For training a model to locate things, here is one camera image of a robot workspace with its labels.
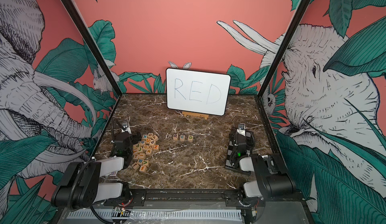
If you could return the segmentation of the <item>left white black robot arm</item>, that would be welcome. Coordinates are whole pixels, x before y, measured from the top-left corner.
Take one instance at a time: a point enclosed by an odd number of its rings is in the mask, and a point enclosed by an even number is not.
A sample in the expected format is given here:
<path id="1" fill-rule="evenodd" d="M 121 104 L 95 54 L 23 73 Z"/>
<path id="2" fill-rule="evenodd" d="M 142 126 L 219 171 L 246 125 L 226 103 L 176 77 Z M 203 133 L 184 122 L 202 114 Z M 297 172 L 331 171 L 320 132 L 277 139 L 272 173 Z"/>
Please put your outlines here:
<path id="1" fill-rule="evenodd" d="M 100 201 L 120 197 L 123 183 L 100 183 L 100 178 L 129 167 L 135 138 L 127 131 L 122 132 L 115 137 L 109 158 L 69 164 L 51 198 L 51 204 L 77 211 Z"/>

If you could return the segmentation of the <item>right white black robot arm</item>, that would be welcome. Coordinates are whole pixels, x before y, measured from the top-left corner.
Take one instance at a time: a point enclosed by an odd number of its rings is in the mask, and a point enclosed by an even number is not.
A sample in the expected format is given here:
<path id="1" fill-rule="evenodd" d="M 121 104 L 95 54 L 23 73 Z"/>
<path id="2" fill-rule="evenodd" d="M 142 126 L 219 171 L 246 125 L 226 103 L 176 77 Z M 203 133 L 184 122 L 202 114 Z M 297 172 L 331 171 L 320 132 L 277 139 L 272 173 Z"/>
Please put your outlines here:
<path id="1" fill-rule="evenodd" d="M 225 168 L 254 174 L 255 180 L 243 184 L 242 190 L 248 198 L 272 198 L 292 194 L 295 182 L 280 154 L 254 154 L 255 138 L 252 131 L 234 129 L 229 134 L 229 145 Z"/>

